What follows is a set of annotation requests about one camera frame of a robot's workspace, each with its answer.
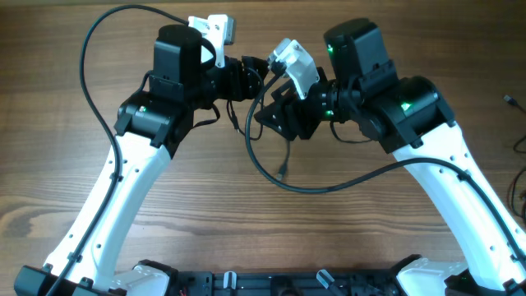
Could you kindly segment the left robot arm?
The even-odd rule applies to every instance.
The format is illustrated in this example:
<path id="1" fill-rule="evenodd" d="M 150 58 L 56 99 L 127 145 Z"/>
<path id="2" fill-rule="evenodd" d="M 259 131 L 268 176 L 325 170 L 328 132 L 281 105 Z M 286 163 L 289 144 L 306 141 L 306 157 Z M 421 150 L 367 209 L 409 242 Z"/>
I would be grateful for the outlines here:
<path id="1" fill-rule="evenodd" d="M 67 235 L 40 268 L 24 266 L 19 295 L 167 295 L 178 273 L 155 261 L 115 271 L 138 210 L 177 148 L 197 127 L 194 113 L 217 99 L 253 99 L 268 72 L 265 60 L 228 58 L 226 29 L 160 28 L 154 66 L 118 110 L 108 158 Z"/>

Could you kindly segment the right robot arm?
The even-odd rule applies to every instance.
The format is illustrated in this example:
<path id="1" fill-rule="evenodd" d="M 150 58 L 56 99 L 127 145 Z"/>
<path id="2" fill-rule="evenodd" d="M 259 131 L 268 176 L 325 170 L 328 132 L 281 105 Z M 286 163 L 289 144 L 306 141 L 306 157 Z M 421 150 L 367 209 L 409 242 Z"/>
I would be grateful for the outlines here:
<path id="1" fill-rule="evenodd" d="M 335 73 L 328 80 L 295 40 L 268 57 L 281 87 L 273 102 L 248 117 L 283 138 L 309 139 L 323 121 L 355 122 L 394 156 L 430 197 L 463 254 L 459 263 L 412 256 L 394 269 L 407 295 L 522 295 L 525 233 L 506 210 L 470 154 L 454 112 L 427 78 L 399 78 L 378 26 L 366 18 L 325 32 Z"/>

